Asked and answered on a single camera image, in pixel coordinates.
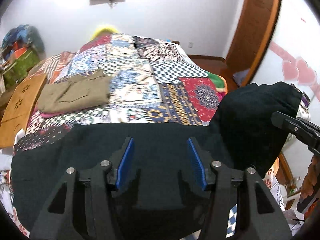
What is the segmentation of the person's right hand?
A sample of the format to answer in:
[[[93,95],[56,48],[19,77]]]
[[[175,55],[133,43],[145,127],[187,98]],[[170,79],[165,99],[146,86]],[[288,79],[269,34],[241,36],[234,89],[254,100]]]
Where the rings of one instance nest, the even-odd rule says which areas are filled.
[[[313,187],[317,183],[317,177],[319,170],[317,170],[317,164],[319,163],[319,156],[314,155],[311,159],[311,164],[308,166],[307,174],[303,180],[300,190],[300,197],[305,199],[313,194]]]

